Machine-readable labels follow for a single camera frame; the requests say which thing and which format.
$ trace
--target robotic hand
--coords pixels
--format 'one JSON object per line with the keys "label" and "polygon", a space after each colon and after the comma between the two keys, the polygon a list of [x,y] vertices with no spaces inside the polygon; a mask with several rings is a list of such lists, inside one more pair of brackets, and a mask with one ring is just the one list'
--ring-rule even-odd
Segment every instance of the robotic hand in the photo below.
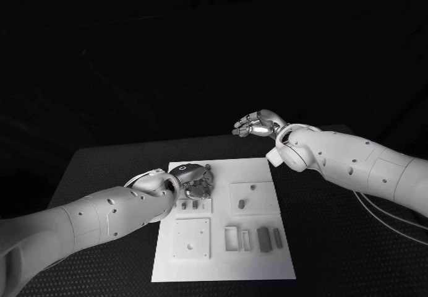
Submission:
{"label": "robotic hand", "polygon": [[317,170],[346,189],[382,197],[428,217],[428,161],[410,157],[368,139],[304,124],[287,124],[271,111],[247,115],[232,134],[271,136],[267,158],[302,172]]}
{"label": "robotic hand", "polygon": [[71,254],[160,221],[182,190],[191,199],[209,198],[212,185],[211,166],[185,164],[170,173],[149,171],[64,206],[0,220],[0,297],[16,296]]}

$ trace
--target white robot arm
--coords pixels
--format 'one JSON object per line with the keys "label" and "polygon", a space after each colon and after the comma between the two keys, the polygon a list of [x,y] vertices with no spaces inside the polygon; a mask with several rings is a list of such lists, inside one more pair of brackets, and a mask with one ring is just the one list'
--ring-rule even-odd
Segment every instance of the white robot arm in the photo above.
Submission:
{"label": "white robot arm", "polygon": [[302,172],[317,170],[346,189],[382,197],[428,217],[428,161],[410,157],[368,139],[304,124],[289,124],[268,110],[245,116],[234,134],[271,136],[267,158]]}
{"label": "white robot arm", "polygon": [[72,203],[0,220],[0,297],[15,297],[36,274],[71,254],[107,243],[172,211],[181,191],[209,198],[211,167],[185,164],[136,176],[123,187],[93,193]]}

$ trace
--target table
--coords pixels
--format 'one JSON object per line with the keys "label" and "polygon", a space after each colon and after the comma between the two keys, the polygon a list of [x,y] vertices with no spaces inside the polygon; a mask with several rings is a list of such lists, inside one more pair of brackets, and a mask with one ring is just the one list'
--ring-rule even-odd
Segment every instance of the table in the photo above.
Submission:
{"label": "table", "polygon": [[[352,134],[342,124],[320,129]],[[168,170],[172,161],[264,157],[274,146],[270,137],[224,135],[83,148],[48,208],[124,185],[152,169]],[[19,296],[428,296],[428,247],[394,233],[352,191],[325,181],[315,170],[297,173],[284,164],[270,169],[297,280],[152,283],[157,222],[72,254],[38,274]],[[415,220],[408,209],[372,200]],[[377,214],[428,241],[421,229]]]}

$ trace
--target black background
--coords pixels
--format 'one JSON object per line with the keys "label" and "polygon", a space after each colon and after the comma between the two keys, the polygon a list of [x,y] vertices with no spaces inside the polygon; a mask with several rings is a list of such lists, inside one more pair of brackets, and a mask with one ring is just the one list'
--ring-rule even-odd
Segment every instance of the black background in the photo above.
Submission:
{"label": "black background", "polygon": [[3,7],[2,218],[47,208],[80,148],[230,134],[264,108],[428,158],[426,2],[297,2]]}

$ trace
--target dark table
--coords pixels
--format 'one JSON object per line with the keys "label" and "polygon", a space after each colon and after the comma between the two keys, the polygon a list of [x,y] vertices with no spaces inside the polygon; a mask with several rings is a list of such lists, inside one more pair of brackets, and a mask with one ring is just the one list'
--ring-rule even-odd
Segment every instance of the dark table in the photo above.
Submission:
{"label": "dark table", "polygon": [[[352,134],[345,125],[320,129]],[[274,146],[270,137],[224,135],[81,149],[48,208],[123,186],[152,169],[168,171],[172,161],[258,158]],[[428,296],[428,246],[392,232],[352,191],[325,181],[315,170],[297,173],[284,164],[270,165],[270,170],[297,280],[152,283],[157,222],[72,254],[38,274],[19,296]],[[408,209],[372,200],[415,220]],[[375,212],[397,229],[428,241],[420,228]]]}

